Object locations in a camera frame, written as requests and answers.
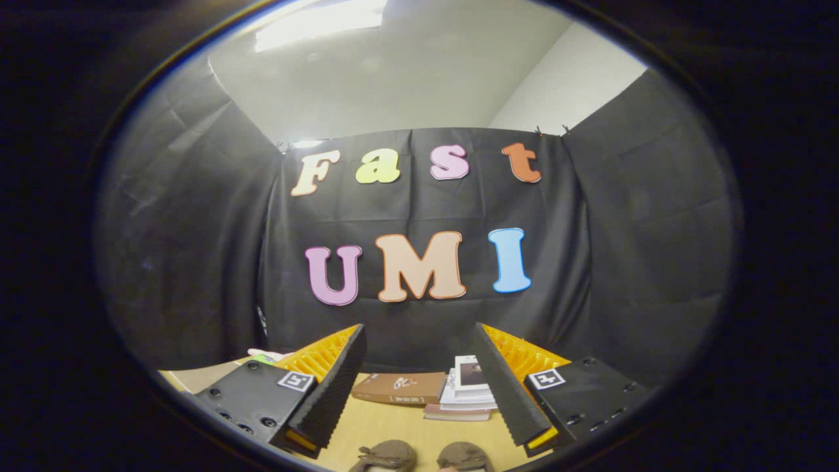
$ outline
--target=book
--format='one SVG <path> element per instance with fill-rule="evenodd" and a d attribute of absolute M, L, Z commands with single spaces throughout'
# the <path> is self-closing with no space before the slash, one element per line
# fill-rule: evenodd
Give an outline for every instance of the book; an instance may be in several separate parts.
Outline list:
<path fill-rule="evenodd" d="M 439 404 L 429 404 L 423 409 L 427 420 L 441 420 L 454 422 L 485 422 L 489 420 L 489 409 L 467 410 L 464 412 L 442 410 Z"/>
<path fill-rule="evenodd" d="M 440 408 L 442 410 L 482 410 L 498 408 L 492 392 L 482 396 L 456 397 L 455 396 L 455 370 L 449 371 L 446 377 L 446 385 L 443 393 L 440 394 Z"/>
<path fill-rule="evenodd" d="M 440 403 L 445 383 L 445 372 L 370 374 L 353 386 L 350 394 L 359 400 L 427 405 Z"/>
<path fill-rule="evenodd" d="M 474 355 L 455 357 L 455 397 L 491 395 L 489 384 L 483 378 L 481 365 Z"/>

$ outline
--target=foam letter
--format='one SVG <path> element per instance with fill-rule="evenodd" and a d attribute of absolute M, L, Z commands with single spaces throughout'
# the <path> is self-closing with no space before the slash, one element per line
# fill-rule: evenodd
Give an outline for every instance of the foam letter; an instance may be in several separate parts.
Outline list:
<path fill-rule="evenodd" d="M 309 283 L 315 297 L 327 305 L 348 305 L 358 296 L 358 256 L 362 249 L 358 246 L 341 246 L 336 251 L 344 263 L 344 288 L 334 291 L 326 281 L 326 260 L 329 259 L 329 249 L 308 248 L 305 252 L 309 260 Z"/>
<path fill-rule="evenodd" d="M 466 162 L 466 151 L 457 144 L 452 146 L 438 146 L 431 151 L 431 175 L 438 181 L 462 179 L 469 173 L 469 163 Z"/>
<path fill-rule="evenodd" d="M 522 182 L 538 182 L 542 173 L 530 169 L 529 159 L 536 159 L 536 153 L 524 148 L 524 144 L 516 143 L 501 149 L 502 154 L 510 156 L 510 167 L 513 168 L 513 175 Z"/>
<path fill-rule="evenodd" d="M 399 153 L 393 149 L 381 148 L 370 151 L 362 157 L 364 165 L 358 168 L 356 180 L 362 184 L 395 181 L 399 177 Z"/>
<path fill-rule="evenodd" d="M 520 228 L 496 229 L 489 233 L 489 240 L 495 244 L 495 252 L 498 254 L 498 281 L 492 284 L 495 291 L 510 293 L 530 286 L 522 262 L 523 238 L 524 231 Z"/>
<path fill-rule="evenodd" d="M 335 164 L 341 158 L 341 151 L 337 149 L 321 154 L 307 155 L 303 158 L 303 170 L 300 171 L 300 178 L 297 180 L 297 186 L 291 189 L 291 196 L 298 197 L 300 195 L 309 195 L 317 190 L 315 178 L 318 182 L 322 182 L 326 178 L 326 172 L 329 171 L 329 163 Z"/>
<path fill-rule="evenodd" d="M 457 245 L 463 237 L 457 231 L 441 231 L 428 243 L 422 260 L 402 234 L 387 234 L 376 239 L 384 256 L 384 289 L 378 293 L 382 302 L 401 302 L 408 298 L 402 290 L 402 278 L 415 297 L 421 298 L 431 275 L 433 298 L 457 298 L 466 293 L 457 268 Z"/>

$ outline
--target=green object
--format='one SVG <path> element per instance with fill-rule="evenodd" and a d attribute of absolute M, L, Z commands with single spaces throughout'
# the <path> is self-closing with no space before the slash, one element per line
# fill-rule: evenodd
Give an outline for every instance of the green object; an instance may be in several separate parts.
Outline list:
<path fill-rule="evenodd" d="M 276 362 L 273 359 L 269 358 L 265 354 L 255 355 L 255 356 L 253 356 L 253 360 L 258 360 L 259 362 L 262 362 L 262 363 L 268 364 L 268 365 L 274 365 L 274 362 Z"/>

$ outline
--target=ceiling light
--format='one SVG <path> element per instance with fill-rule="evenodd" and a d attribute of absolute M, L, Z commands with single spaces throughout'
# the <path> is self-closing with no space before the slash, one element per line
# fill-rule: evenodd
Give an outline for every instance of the ceiling light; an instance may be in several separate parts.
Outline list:
<path fill-rule="evenodd" d="M 295 11 L 256 33 L 256 52 L 351 29 L 377 28 L 388 0 L 348 0 Z"/>

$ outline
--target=blue letter i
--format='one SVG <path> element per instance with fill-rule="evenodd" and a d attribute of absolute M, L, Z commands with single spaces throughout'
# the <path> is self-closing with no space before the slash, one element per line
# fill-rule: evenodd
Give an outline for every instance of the blue letter i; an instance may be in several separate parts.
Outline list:
<path fill-rule="evenodd" d="M 500 293 L 522 291 L 530 286 L 530 279 L 524 274 L 521 228 L 496 229 L 489 233 L 489 240 L 495 244 L 498 253 L 498 281 L 492 288 Z"/>

